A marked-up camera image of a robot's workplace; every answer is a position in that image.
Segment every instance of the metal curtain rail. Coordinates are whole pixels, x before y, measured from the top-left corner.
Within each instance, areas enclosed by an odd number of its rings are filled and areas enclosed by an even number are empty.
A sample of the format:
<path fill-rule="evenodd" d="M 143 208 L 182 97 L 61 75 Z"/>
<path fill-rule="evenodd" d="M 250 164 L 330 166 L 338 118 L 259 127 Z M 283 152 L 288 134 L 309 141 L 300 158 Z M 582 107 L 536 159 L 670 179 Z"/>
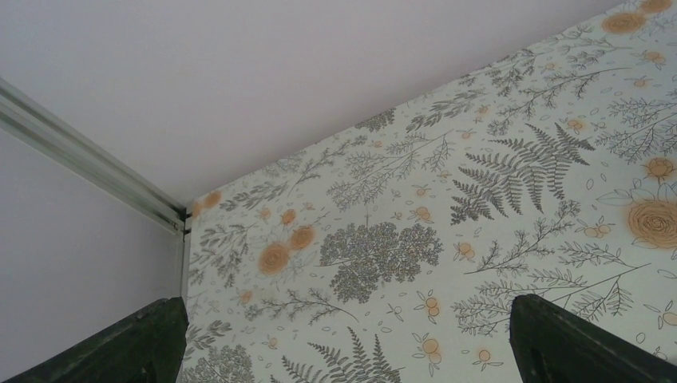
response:
<path fill-rule="evenodd" d="M 171 231 L 186 208 L 0 77 L 0 126 Z"/>

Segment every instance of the leaf print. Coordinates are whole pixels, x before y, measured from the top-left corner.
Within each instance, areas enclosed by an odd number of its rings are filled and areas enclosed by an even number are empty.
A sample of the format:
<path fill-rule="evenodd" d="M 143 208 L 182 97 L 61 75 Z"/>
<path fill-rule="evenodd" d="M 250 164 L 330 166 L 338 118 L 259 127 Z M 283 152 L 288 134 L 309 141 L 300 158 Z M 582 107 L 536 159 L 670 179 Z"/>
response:
<path fill-rule="evenodd" d="M 391 125 L 395 122 L 395 108 L 386 110 L 383 113 L 377 114 L 368 120 L 364 120 L 355 125 L 357 129 L 369 129 L 370 132 L 378 132 L 382 128 Z"/>
<path fill-rule="evenodd" d="M 588 165 L 579 154 L 579 149 L 594 150 L 585 140 L 579 140 L 566 133 L 556 124 L 557 138 L 548 136 L 533 125 L 528 125 L 537 141 L 524 139 L 492 140 L 512 149 L 515 154 L 465 156 L 487 170 L 459 168 L 472 178 L 475 184 L 463 184 L 454 180 L 454 185 L 466 197 L 451 198 L 457 203 L 452 206 L 451 224 L 455 225 L 468 218 L 477 221 L 480 217 L 493 219 L 489 205 L 501 215 L 508 217 L 504 204 L 521 214 L 521 199 L 526 192 L 534 207 L 543 212 L 541 194 L 544 188 L 557 199 L 564 198 L 563 179 L 571 164 Z"/>
<path fill-rule="evenodd" d="M 313 325 L 325 316 L 334 316 L 338 312 L 350 315 L 356 322 L 359 320 L 351 313 L 329 303 L 330 297 L 322 293 L 321 290 L 310 288 L 308 296 L 299 297 L 299 292 L 287 290 L 287 301 L 278 302 L 276 299 L 264 299 L 262 307 L 252 305 L 247 308 L 245 316 L 252 321 L 263 314 L 264 311 L 270 311 L 270 319 L 277 319 L 287 312 L 287 318 L 290 322 L 296 319 L 296 316 L 305 311 L 315 312 L 312 314 L 308 325 Z"/>
<path fill-rule="evenodd" d="M 421 262 L 436 266 L 442 245 L 435 235 L 419 223 L 400 232 L 389 222 L 370 227 L 351 223 L 324 239 L 319 263 L 338 267 L 331 280 L 338 300 L 366 303 L 379 281 L 412 282 L 421 273 Z"/>
<path fill-rule="evenodd" d="M 536 115 L 535 107 L 539 106 L 539 101 L 547 109 L 557 107 L 556 99 L 566 89 L 572 89 L 576 98 L 582 99 L 588 86 L 594 81 L 599 80 L 600 74 L 621 70 L 625 68 L 604 69 L 588 74 L 578 74 L 576 71 L 567 73 L 554 73 L 545 77 L 548 86 L 545 88 L 527 88 L 520 92 L 527 96 L 528 100 L 521 105 L 512 105 L 502 109 L 498 115 L 504 118 L 493 120 L 487 129 L 487 133 L 492 136 L 503 136 L 508 133 L 508 128 L 513 124 L 513 118 L 522 116 L 525 120 L 531 120 Z"/>
<path fill-rule="evenodd" d="M 282 357 L 282 365 L 294 383 L 316 383 L 330 381 L 380 381 L 383 383 L 401 383 L 400 369 L 393 369 L 386 360 L 378 335 L 374 335 L 374 352 L 369 357 L 357 334 L 348 327 L 352 339 L 353 353 L 341 357 L 341 349 L 308 343 L 324 359 L 328 373 L 315 369 L 314 365 L 295 363 L 288 357 Z"/>
<path fill-rule="evenodd" d="M 609 105 L 611 116 L 621 116 L 621 122 L 629 125 L 631 132 L 604 132 L 595 144 L 604 145 L 629 164 L 661 152 L 664 156 L 677 147 L 677 113 L 669 112 L 675 102 L 643 98 L 613 101 Z"/>
<path fill-rule="evenodd" d="M 470 89 L 459 92 L 452 100 L 436 101 L 428 110 L 429 114 L 414 117 L 411 124 L 406 127 L 406 131 L 428 128 L 442 121 L 442 118 L 453 118 L 461 113 L 467 113 L 475 107 L 474 101 L 484 95 L 484 89 Z"/>
<path fill-rule="evenodd" d="M 221 351 L 209 348 L 207 357 L 201 357 L 195 367 L 184 369 L 183 379 L 187 383 L 206 381 L 227 381 L 232 383 L 254 383 L 251 373 L 251 357 L 241 345 L 225 345 Z"/>

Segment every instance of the botanical pattern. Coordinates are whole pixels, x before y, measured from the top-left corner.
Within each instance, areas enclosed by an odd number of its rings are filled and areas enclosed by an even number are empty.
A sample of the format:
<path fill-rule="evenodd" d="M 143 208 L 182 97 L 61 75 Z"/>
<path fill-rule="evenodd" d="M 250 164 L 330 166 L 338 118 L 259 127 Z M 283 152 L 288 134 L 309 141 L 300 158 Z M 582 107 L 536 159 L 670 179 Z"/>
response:
<path fill-rule="evenodd" d="M 676 22 L 626 2 L 197 199 L 184 380 L 520 381 L 521 294 L 675 360 Z"/>

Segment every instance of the wall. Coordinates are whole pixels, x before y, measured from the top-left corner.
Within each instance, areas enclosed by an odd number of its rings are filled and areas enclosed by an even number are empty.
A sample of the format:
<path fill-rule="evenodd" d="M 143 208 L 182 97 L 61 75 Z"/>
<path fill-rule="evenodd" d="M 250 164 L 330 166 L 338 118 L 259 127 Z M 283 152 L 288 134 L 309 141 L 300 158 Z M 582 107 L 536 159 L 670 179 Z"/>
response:
<path fill-rule="evenodd" d="M 0 381 L 179 294 L 176 237 L 0 130 Z"/>
<path fill-rule="evenodd" d="M 621 0 L 4 3 L 0 76 L 187 203 Z"/>

